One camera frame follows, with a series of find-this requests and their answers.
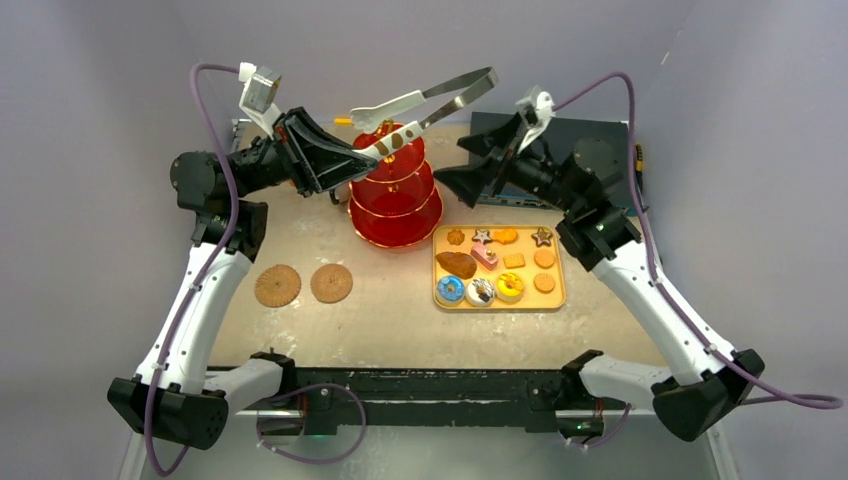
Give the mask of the red three-tier cake stand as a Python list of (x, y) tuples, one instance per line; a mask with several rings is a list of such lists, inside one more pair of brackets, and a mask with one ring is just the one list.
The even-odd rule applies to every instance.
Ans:
[(353, 228), (377, 247), (415, 245), (442, 219), (442, 198), (421, 138), (383, 159), (377, 170), (349, 187), (347, 210)]

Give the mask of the pink layered cake slice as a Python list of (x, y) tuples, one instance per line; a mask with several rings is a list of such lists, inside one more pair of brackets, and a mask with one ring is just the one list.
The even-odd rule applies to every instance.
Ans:
[(470, 255), (489, 271), (493, 271), (499, 263), (498, 254), (481, 242), (476, 242), (472, 246)]

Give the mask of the yellow frosted donut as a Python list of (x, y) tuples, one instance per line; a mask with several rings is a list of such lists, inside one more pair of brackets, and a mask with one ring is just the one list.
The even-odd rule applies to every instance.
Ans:
[(501, 301), (514, 304), (524, 297), (525, 282), (520, 275), (514, 272), (505, 272), (497, 277), (495, 292), (497, 298)]

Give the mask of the white chocolate-drizzled donut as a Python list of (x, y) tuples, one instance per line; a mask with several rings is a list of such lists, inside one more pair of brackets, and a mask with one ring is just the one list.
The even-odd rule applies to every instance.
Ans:
[(489, 307), (496, 298), (494, 285), (486, 278), (473, 278), (466, 286), (465, 298), (472, 307)]

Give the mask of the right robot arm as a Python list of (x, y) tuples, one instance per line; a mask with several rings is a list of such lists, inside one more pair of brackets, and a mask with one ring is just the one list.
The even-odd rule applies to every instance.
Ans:
[(648, 256), (648, 242), (611, 195), (626, 150), (582, 138), (556, 159), (547, 142), (522, 146), (524, 119), (458, 140), (474, 156), (435, 178), (473, 206), (483, 190), (511, 184), (561, 210), (556, 233), (565, 251), (604, 283), (653, 340), (665, 366), (617, 360), (590, 350), (562, 370), (561, 392), (576, 407), (609, 398), (653, 412), (675, 437), (691, 442), (748, 397), (765, 368), (754, 350), (739, 350), (712, 330)]

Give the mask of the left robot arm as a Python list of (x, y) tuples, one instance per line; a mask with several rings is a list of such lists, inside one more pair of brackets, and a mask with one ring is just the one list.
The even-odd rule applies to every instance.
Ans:
[(189, 261), (163, 328), (135, 373), (111, 383), (107, 398), (133, 431), (206, 450), (234, 413), (258, 402), (284, 409), (297, 399), (294, 361), (259, 352), (242, 366), (207, 377), (229, 304), (266, 233), (268, 205), (251, 193), (292, 182), (311, 196), (374, 171), (381, 150), (358, 149), (325, 132), (302, 108), (270, 132), (225, 155), (179, 155), (170, 179), (180, 208), (195, 216)]

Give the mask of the white enamel mug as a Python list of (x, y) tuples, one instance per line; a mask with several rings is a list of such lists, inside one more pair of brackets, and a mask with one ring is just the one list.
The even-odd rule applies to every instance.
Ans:
[(347, 203), (351, 198), (351, 190), (347, 186), (336, 188), (330, 192), (329, 196), (333, 205)]

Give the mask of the white-iced star cookie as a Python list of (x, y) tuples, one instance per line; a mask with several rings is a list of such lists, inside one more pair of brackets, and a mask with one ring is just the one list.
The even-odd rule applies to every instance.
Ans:
[(476, 229), (472, 236), (472, 241), (483, 245), (491, 243), (493, 241), (491, 231), (488, 229)]

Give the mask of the orange fish-shaped cake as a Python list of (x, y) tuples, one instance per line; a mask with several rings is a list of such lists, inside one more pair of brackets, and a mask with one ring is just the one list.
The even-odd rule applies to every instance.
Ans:
[(491, 237), (494, 242), (497, 242), (501, 245), (509, 245), (517, 241), (518, 231), (514, 228), (495, 230), (491, 234)]

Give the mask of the swirl butter cookie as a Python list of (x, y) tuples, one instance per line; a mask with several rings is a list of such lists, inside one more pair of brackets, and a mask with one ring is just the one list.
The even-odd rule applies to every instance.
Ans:
[(454, 246), (462, 245), (465, 238), (465, 233), (461, 229), (452, 229), (446, 235), (446, 241)]

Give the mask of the chocolate star cookie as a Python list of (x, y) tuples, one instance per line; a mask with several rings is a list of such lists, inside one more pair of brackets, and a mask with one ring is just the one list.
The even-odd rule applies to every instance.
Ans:
[(551, 246), (553, 244), (553, 237), (553, 232), (545, 227), (540, 227), (531, 234), (531, 238), (534, 240), (537, 248)]

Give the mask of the brown bread pastry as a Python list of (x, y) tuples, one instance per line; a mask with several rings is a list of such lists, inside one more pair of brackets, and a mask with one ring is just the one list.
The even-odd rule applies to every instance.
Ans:
[(444, 271), (463, 280), (473, 278), (477, 271), (475, 258), (463, 252), (440, 252), (435, 260)]

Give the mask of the yellow serving tray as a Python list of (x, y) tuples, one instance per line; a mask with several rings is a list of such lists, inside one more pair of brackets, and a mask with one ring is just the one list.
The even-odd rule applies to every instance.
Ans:
[[(538, 228), (545, 227), (550, 229), (553, 234), (554, 231), (542, 225), (445, 225), (437, 228), (434, 231), (432, 237), (432, 252), (433, 252), (433, 260), (432, 260), (432, 273), (433, 273), (433, 282), (432, 282), (432, 297), (434, 302), (447, 310), (456, 310), (456, 311), (482, 311), (482, 310), (556, 310), (562, 307), (565, 304), (566, 300), (566, 288), (565, 288), (565, 279), (564, 279), (564, 271), (562, 267), (561, 255), (559, 252), (559, 244), (556, 239), (556, 236), (553, 237), (553, 244), (551, 246), (543, 246), (541, 248), (537, 248), (534, 240), (531, 238), (531, 234), (534, 233)], [(491, 234), (495, 230), (505, 229), (505, 228), (514, 228), (518, 231), (518, 239), (516, 242), (509, 245), (501, 245), (497, 242), (492, 241), (488, 243), (488, 247), (496, 252), (499, 256), (499, 263), (497, 267), (493, 271), (489, 271), (484, 268), (477, 260), (477, 271), (473, 278), (486, 278), (488, 279), (495, 288), (495, 281), (497, 277), (505, 272), (514, 272), (520, 275), (525, 282), (525, 294), (524, 297), (517, 303), (509, 304), (501, 301), (500, 299), (495, 298), (493, 304), (489, 307), (484, 308), (475, 308), (472, 307), (466, 298), (463, 301), (452, 307), (446, 307), (438, 304), (435, 299), (435, 285), (437, 280), (444, 276), (450, 275), (446, 271), (444, 271), (435, 260), (435, 255), (440, 252), (463, 252), (466, 254), (470, 254), (470, 250), (475, 242), (472, 241), (472, 236), (475, 233), (476, 229), (488, 229), (491, 231)], [(462, 245), (454, 246), (450, 245), (446, 241), (447, 233), (452, 229), (461, 229), (465, 233), (465, 241)], [(542, 269), (538, 267), (534, 262), (534, 253), (537, 250), (545, 249), (551, 250), (557, 257), (556, 263), (548, 269)], [(524, 255), (526, 260), (526, 266), (518, 269), (507, 269), (503, 265), (502, 258), (508, 254), (521, 253)], [(548, 294), (543, 294), (537, 291), (533, 285), (534, 276), (538, 273), (549, 273), (555, 277), (557, 286), (556, 288)], [(468, 285), (471, 279), (463, 280), (466, 286)]]

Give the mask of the upper round biscuit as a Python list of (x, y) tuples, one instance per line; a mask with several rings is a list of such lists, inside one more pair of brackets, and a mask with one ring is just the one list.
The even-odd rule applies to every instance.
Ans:
[(551, 250), (540, 249), (534, 253), (534, 262), (542, 269), (551, 268), (556, 261), (557, 257)]

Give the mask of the round biscuit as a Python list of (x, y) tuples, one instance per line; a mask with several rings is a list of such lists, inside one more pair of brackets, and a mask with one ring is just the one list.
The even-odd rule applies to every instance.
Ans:
[(533, 285), (535, 289), (543, 294), (551, 293), (557, 286), (554, 276), (549, 273), (538, 273), (534, 276)]
[(542, 269), (551, 268), (556, 261), (557, 257), (551, 250), (540, 249), (534, 253), (534, 262)]

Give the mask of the lower round biscuit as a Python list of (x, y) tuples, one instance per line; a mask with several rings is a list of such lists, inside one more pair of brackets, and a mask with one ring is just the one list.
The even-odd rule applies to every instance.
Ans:
[(533, 285), (535, 289), (543, 294), (551, 293), (557, 286), (554, 276), (549, 273), (538, 273), (534, 276)]

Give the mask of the yellow black tool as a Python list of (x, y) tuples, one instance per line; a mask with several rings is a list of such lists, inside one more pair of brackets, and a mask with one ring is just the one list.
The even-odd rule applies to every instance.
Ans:
[(634, 170), (637, 174), (644, 170), (644, 151), (640, 143), (634, 144)]

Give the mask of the dark network switch box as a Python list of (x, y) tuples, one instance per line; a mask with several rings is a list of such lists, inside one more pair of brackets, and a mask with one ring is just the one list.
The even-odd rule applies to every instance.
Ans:
[[(473, 112), (470, 131), (460, 137), (457, 145), (468, 153), (467, 164), (477, 166), (484, 162), (490, 145), (468, 143), (472, 136), (482, 136), (512, 122), (513, 116), (504, 113)], [(554, 118), (540, 138), (523, 153), (546, 155), (557, 165), (574, 152), (581, 156), (576, 163), (592, 172), (610, 187), (611, 202), (628, 216), (635, 215), (628, 186), (627, 123), (624, 121), (596, 121), (585, 119)]]

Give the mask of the black base frame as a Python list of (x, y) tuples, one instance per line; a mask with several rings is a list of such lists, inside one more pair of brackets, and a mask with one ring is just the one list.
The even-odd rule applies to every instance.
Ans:
[(260, 400), (243, 415), (305, 421), (308, 435), (333, 435), (340, 426), (515, 427), (528, 433), (569, 430), (597, 400), (562, 369), (368, 369), (299, 367), (292, 400)]

